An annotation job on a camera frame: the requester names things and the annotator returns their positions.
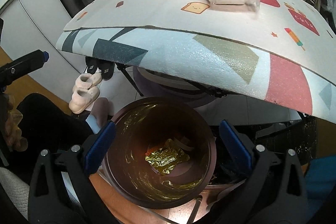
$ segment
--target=popsicle graphic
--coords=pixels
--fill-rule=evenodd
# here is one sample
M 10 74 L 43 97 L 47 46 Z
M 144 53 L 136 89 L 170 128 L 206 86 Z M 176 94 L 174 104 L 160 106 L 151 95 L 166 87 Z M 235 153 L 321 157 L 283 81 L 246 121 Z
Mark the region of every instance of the popsicle graphic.
M 300 41 L 300 39 L 296 36 L 296 34 L 290 29 L 290 28 L 285 28 L 285 31 L 291 36 L 291 38 L 294 40 L 294 42 L 302 47 L 302 49 L 305 51 L 305 48 L 303 47 L 303 43 Z

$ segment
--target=white floor tile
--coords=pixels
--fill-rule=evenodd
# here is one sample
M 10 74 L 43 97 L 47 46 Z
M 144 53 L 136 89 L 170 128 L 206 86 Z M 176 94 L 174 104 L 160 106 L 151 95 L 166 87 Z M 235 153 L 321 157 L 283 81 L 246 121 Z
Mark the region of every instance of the white floor tile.
M 135 101 L 143 99 L 143 98 L 147 98 L 147 97 L 146 96 L 141 97 L 138 92 L 136 93 Z
M 233 125 L 248 124 L 247 102 L 244 95 L 228 95 L 195 110 L 211 126 L 219 125 L 224 119 Z
M 101 72 L 101 70 L 100 70 L 100 69 L 97 69 L 97 70 L 96 70 L 96 73 L 97 73 L 97 72 Z M 85 68 L 85 71 L 84 71 L 83 73 L 87 73 L 87 67 Z
M 247 97 L 249 124 L 286 122 L 289 109 L 269 102 Z
M 291 121 L 301 120 L 300 115 L 297 113 L 296 110 L 293 110 L 293 109 L 289 109 L 289 117 Z
M 95 104 L 95 101 L 93 101 L 91 105 L 89 105 L 85 110 L 91 111 L 94 104 Z
M 133 66 L 126 68 L 126 71 L 133 72 Z M 117 65 L 114 66 L 114 72 L 121 72 L 117 69 Z
M 137 91 L 122 73 L 115 73 L 108 81 L 100 84 L 99 97 L 110 102 L 110 115 L 116 114 L 124 106 L 134 102 Z
M 286 125 L 284 123 L 274 123 L 270 127 L 259 130 L 256 132 L 256 137 L 260 138 L 263 136 L 267 136 L 269 134 L 272 134 L 273 132 L 277 132 L 280 130 L 283 130 L 286 128 Z

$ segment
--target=fuzzy slipper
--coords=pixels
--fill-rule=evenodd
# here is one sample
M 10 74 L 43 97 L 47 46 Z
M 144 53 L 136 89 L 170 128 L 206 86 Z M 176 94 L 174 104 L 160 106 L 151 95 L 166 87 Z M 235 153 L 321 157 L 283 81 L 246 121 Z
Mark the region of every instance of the fuzzy slipper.
M 75 114 L 83 112 L 99 96 L 100 90 L 94 86 L 89 90 L 77 88 L 72 95 L 69 108 Z
M 83 73 L 76 79 L 75 85 L 72 88 L 72 93 L 75 92 L 76 88 L 88 90 L 93 86 L 98 85 L 101 80 L 102 76 L 99 72 L 95 73 L 94 75 L 90 73 Z

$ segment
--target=black pants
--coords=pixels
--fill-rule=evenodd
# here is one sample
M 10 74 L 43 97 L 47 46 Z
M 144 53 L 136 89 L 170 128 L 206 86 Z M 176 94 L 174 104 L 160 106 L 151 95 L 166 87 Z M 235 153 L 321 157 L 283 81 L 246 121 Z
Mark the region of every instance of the black pants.
M 52 153 L 58 149 L 68 150 L 93 134 L 85 121 L 66 115 L 48 98 L 37 93 L 28 95 L 17 109 L 23 114 L 18 126 L 22 137 L 28 140 L 28 148 L 24 152 L 11 152 L 8 169 L 27 184 L 30 184 L 38 154 L 43 149 Z

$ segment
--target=gloved hand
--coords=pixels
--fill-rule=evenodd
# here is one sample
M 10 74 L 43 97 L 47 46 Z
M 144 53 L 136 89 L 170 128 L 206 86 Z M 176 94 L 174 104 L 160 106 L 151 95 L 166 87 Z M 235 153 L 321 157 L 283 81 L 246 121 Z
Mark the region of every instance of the gloved hand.
M 25 151 L 28 147 L 28 141 L 22 137 L 21 129 L 17 126 L 22 120 L 22 114 L 17 109 L 13 110 L 14 97 L 7 94 L 0 94 L 7 101 L 7 117 L 4 126 L 3 138 L 7 146 L 16 151 Z

